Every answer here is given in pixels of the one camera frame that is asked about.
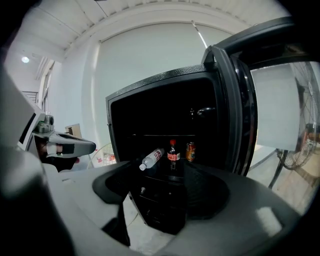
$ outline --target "plastic bottle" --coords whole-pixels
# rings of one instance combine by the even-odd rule
[[[157,148],[152,153],[148,154],[143,160],[142,164],[140,164],[139,168],[141,171],[145,169],[149,169],[155,165],[156,162],[164,155],[165,150],[163,148]]]

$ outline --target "white ceiling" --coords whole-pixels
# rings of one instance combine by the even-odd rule
[[[25,55],[63,61],[73,44],[86,39],[97,27],[107,26],[106,21],[117,14],[146,5],[160,8],[161,4],[189,9],[201,6],[247,27],[288,15],[273,0],[42,0],[26,15],[11,48]],[[218,24],[215,27],[223,30]]]

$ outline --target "orange can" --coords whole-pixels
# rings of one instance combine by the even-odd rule
[[[196,145],[194,142],[189,142],[186,144],[186,152],[185,152],[185,158],[192,162],[196,158]]]

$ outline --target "white bottle cap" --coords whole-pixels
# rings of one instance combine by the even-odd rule
[[[144,171],[147,168],[147,166],[144,163],[142,163],[140,164],[139,168],[141,171]]]

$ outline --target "electric fan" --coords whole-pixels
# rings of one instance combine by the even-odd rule
[[[299,136],[294,151],[277,149],[279,164],[269,188],[272,189],[281,170],[296,170],[306,164],[320,142],[320,92],[310,62],[291,64],[298,90],[300,106]]]

